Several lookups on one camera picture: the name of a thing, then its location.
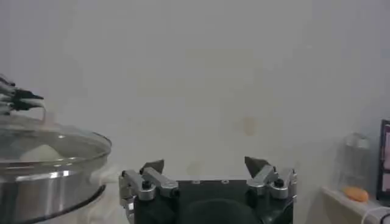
stainless steel pot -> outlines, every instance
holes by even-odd
[[[90,175],[111,142],[26,117],[0,117],[0,223],[35,223],[88,204],[104,190]]]

glass lid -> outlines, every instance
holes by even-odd
[[[0,116],[0,169],[72,165],[105,157],[110,148],[110,140],[93,132]]]

metal bracket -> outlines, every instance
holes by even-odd
[[[155,169],[151,167],[144,168],[143,178],[155,184],[159,188],[162,196],[169,198],[177,196],[179,188],[178,182],[166,178]]]
[[[258,196],[265,194],[266,186],[277,180],[278,174],[273,166],[265,165],[259,173],[252,179],[246,181],[249,188],[255,190]]]
[[[143,179],[143,177],[134,170],[127,170],[122,173],[123,183],[136,195],[141,201],[150,201],[155,198],[156,186]]]
[[[271,183],[271,195],[276,199],[286,199],[295,196],[297,175],[294,169],[284,169],[279,178]]]

black screw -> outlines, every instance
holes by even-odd
[[[142,189],[148,190],[152,187],[152,183],[148,180],[142,182]]]
[[[285,182],[282,179],[277,179],[274,182],[275,187],[283,187],[285,185]]]

orange sponge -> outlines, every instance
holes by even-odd
[[[346,187],[344,188],[344,194],[352,200],[366,202],[369,199],[367,191],[358,187]]]

